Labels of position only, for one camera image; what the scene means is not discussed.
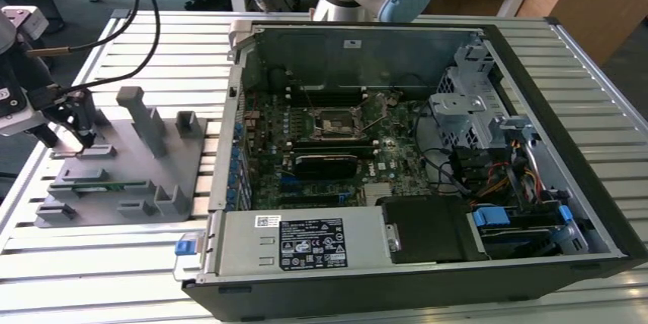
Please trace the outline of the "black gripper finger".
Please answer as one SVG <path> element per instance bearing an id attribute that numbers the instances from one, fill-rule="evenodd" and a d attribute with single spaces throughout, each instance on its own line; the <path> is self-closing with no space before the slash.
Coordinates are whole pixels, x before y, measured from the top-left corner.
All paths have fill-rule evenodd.
<path id="1" fill-rule="evenodd" d="M 89 90 L 77 90 L 67 95 L 64 102 L 65 111 L 69 113 L 65 121 L 83 148 L 95 144 L 96 133 L 93 130 L 96 119 L 95 101 Z"/>
<path id="2" fill-rule="evenodd" d="M 59 137 L 47 124 L 39 124 L 28 129 L 28 133 L 45 145 L 53 148 L 57 145 Z"/>

